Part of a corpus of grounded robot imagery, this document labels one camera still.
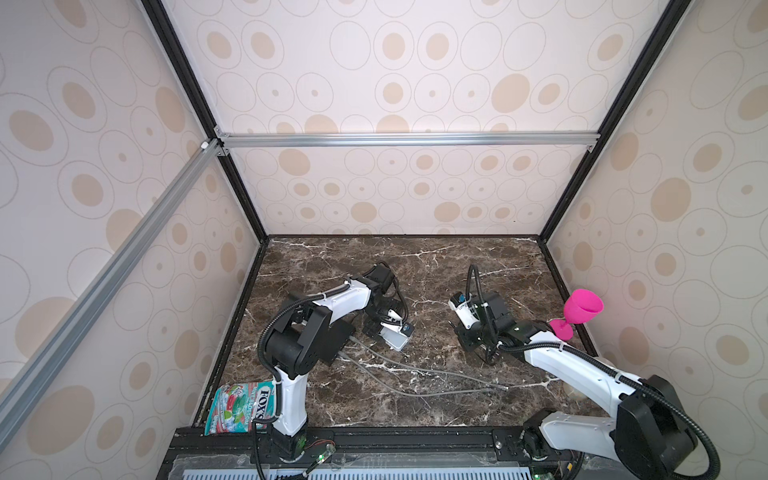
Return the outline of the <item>white rectangular device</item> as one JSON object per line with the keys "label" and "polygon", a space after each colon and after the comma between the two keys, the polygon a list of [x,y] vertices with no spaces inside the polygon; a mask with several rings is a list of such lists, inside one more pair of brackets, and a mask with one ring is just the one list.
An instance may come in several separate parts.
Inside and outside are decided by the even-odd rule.
{"label": "white rectangular device", "polygon": [[386,327],[381,329],[380,336],[391,349],[398,352],[401,352],[410,341],[409,335],[404,334],[400,330],[394,331]]}

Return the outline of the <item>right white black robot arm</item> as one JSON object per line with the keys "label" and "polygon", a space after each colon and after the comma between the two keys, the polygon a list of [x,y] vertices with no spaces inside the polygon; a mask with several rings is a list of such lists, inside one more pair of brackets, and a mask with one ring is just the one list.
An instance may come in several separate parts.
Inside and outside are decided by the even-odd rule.
{"label": "right white black robot arm", "polygon": [[514,355],[605,411],[603,417],[590,417],[541,410],[524,426],[531,457],[573,450],[618,461],[638,479],[678,479],[678,467],[702,447],[708,457],[702,478],[719,476],[721,461],[714,443],[685,412],[667,380],[619,370],[569,345],[575,327],[603,311],[603,301],[595,293],[575,290],[562,317],[546,325],[516,319],[496,292],[457,292],[449,306],[459,319],[455,332],[466,351],[483,346],[490,355]]}

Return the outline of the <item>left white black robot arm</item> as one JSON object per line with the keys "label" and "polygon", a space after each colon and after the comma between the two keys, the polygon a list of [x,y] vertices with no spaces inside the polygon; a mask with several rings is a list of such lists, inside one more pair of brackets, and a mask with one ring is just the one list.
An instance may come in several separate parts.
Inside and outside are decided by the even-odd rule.
{"label": "left white black robot arm", "polygon": [[267,427],[271,446],[286,460],[296,460],[307,441],[308,374],[320,361],[330,364],[354,335],[343,318],[362,313],[364,333],[401,351],[414,331],[409,310],[392,268],[379,262],[318,294],[292,295],[262,332],[260,363],[273,376],[275,407],[258,422]]}

